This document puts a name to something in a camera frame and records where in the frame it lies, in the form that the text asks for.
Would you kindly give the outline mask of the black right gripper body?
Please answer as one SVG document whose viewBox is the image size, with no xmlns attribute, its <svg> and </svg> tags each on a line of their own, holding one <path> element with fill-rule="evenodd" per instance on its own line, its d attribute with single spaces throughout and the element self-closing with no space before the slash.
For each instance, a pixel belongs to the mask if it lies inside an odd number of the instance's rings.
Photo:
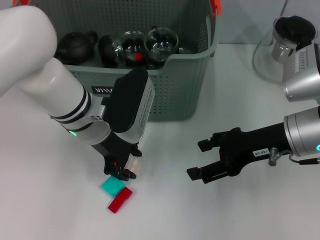
<svg viewBox="0 0 320 240">
<path fill-rule="evenodd" d="M 228 175 L 233 177 L 246 165 L 268 159 L 268 153 L 258 152 L 271 148 L 276 148 L 279 152 L 288 150 L 288 140 L 282 122 L 248 132 L 243 132 L 237 127 L 220 139 L 220 161 Z"/>
</svg>

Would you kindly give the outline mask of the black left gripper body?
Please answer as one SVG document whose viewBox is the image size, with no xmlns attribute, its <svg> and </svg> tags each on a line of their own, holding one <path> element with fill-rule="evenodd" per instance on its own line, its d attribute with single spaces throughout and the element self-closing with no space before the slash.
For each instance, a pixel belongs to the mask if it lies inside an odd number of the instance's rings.
<svg viewBox="0 0 320 240">
<path fill-rule="evenodd" d="M 132 144 L 134 143 L 129 143 L 123 140 L 112 131 L 105 140 L 98 144 L 92 145 L 92 147 L 103 156 L 104 165 L 118 165 L 129 170 L 129 168 L 126 167 L 126 164 L 129 160 L 129 157 L 132 156 Z"/>
</svg>

